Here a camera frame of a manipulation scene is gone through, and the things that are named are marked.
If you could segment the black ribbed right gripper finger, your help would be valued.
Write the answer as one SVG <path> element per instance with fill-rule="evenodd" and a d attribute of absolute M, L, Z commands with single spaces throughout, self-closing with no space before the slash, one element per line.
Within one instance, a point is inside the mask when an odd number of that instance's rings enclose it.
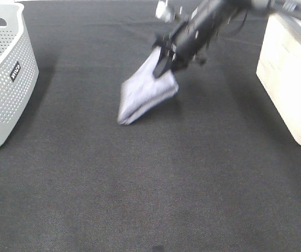
<path fill-rule="evenodd" d="M 160 54 L 156 66 L 153 70 L 153 76 L 160 78 L 168 71 L 175 71 L 174 52 L 165 47 L 159 47 Z"/>

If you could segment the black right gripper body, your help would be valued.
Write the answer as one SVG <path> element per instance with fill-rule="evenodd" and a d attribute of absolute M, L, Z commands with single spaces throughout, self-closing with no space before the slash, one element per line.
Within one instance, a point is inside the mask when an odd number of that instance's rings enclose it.
<path fill-rule="evenodd" d="M 194 60 L 198 51 L 206 44 L 219 30 L 218 15 L 196 15 L 194 18 L 174 16 L 178 23 L 172 31 L 157 34 L 154 47 L 165 47 L 174 52 L 175 71 L 188 67 Z"/>

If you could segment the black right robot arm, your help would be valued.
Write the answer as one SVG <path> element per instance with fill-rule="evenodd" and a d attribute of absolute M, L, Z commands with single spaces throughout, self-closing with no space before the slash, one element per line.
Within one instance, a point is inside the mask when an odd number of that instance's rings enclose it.
<path fill-rule="evenodd" d="M 164 22 L 177 22 L 171 32 L 156 38 L 160 56 L 153 75 L 161 77 L 167 71 L 180 71 L 197 59 L 197 53 L 208 46 L 221 26 L 240 13 L 254 12 L 261 15 L 280 13 L 301 20 L 301 1 L 202 1 L 186 15 L 176 12 L 168 1 L 159 1 L 156 18 Z"/>

